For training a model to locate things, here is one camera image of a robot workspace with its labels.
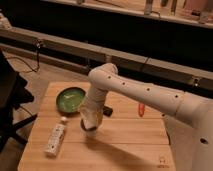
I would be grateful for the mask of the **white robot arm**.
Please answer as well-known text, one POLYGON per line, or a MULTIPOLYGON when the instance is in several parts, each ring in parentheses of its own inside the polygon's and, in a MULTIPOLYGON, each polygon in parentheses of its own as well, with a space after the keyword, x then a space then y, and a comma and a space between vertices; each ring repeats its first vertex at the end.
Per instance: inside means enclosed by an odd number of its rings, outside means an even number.
POLYGON ((213 99, 118 75, 113 63, 92 69, 90 87, 80 104, 81 125, 93 132, 102 123, 103 108, 109 91, 142 102, 170 115, 196 130, 191 171, 213 171, 213 99))

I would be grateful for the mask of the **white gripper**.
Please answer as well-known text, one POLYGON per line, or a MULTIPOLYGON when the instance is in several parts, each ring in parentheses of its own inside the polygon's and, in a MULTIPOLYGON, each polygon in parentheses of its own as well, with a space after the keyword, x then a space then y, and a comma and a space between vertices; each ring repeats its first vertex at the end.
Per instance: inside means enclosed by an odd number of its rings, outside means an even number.
POLYGON ((92 120, 92 126, 98 128, 103 121, 103 110, 101 108, 96 108, 92 104, 82 102, 78 108, 80 114, 92 115, 94 118, 92 120))

